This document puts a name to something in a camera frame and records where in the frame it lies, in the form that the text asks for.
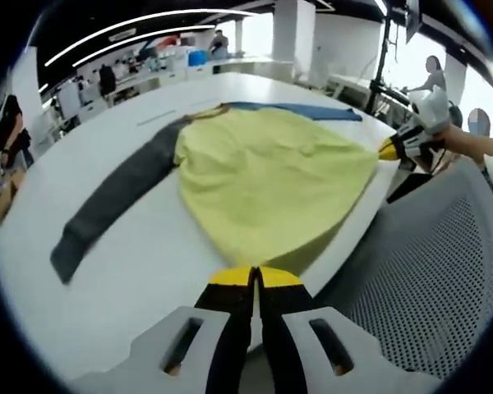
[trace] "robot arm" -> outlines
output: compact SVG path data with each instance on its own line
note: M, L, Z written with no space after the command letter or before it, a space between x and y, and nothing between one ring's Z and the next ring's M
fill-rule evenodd
M381 146L380 158L397 160L420 156L429 148L444 147L443 141L434 141L434 136L451 124L447 94L440 87L434 91L410 93L413 116L401 125L396 135Z
M233 394L251 341L258 285L263 346L276 393L428 394L438 378L391 364L380 343L291 273L231 268L217 273L193 308L183 306L141 334L129 357L72 382L81 394Z

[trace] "window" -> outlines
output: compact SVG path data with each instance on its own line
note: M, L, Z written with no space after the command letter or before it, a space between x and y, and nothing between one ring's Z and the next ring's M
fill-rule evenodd
M458 106L463 116L462 128L469 131L468 117L474 108L483 109L490 118L490 137L493 138L493 88L471 66L466 70L462 100Z
M384 82L398 88L416 88L427 80L426 59L429 56L438 57L442 69L445 68L445 48L418 33L409 44L405 44L405 39L405 28L391 23L389 41L392 44L385 57Z
M247 56L268 56L272 53L274 15L248 16L243 20L242 51Z
M236 21L228 21L215 26L216 30L222 30L228 39L228 53L236 52Z

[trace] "ceiling light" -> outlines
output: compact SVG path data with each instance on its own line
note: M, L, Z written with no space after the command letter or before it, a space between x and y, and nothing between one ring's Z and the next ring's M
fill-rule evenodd
M376 6L380 9L381 13L384 16L387 16L387 6L384 3L384 0L375 0Z
M99 51L95 53L91 53L90 55L82 58L78 62L73 63L74 67L77 67L79 64L82 64L84 62L87 62L90 60L92 57L95 57L97 55L100 55L101 53L107 52L111 49L114 49L116 47L120 47L121 45L128 44L132 41L137 41L138 39L145 39L146 37L151 37L152 35L160 35L160 34L167 34L167 33L177 33L178 31L186 31L186 30L205 30L205 29L213 29L215 25L201 25L201 26L185 26L185 27L176 27L174 29L166 29L166 30L158 30L158 31L152 31L151 33L146 33L142 35L137 35L136 37L133 37L131 39L125 39L124 41L121 41L120 43L116 43L113 45L110 45L109 47L100 49Z
M331 11L334 11L334 7L332 7L330 4L328 4L325 0L316 0L319 4L326 6L328 9Z
M114 29L118 29L119 27L130 25L131 23L145 21L147 19L160 18L162 16L183 15L183 14L213 14L213 13L234 14L234 15L243 15L243 16L257 15L254 12L248 12L248 11L226 10L226 9L221 9L221 8L198 8L198 9L193 9L193 10L166 11L166 12L159 12L157 14L149 14L149 15L139 16L138 18L133 18L133 19L130 19L129 21L119 22L115 25L111 25L109 27L106 27L102 30L97 31L96 33L90 34L87 37L84 37L83 39L79 39L76 43L70 45L69 47L67 47L63 51L61 51L61 52L57 53L55 56L51 57L46 63L44 63L44 65L46 67L49 66L51 63L55 62L60 57L64 56L66 53L70 52L72 49L78 47L79 45L82 45L83 43L85 43L86 41L89 41L90 39L94 39L95 37L98 37L101 34L104 34L108 31L111 31Z

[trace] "chair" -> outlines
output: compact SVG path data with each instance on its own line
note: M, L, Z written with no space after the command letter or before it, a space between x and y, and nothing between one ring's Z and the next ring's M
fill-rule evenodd
M318 295L400 368L449 376L493 314L493 193L458 160L382 208Z

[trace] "human hand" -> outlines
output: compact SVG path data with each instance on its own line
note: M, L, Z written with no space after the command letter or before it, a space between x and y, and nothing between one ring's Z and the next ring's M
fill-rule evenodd
M0 156L0 163L2 164L3 167L7 165L8 160L9 160L9 153L2 152L2 155Z

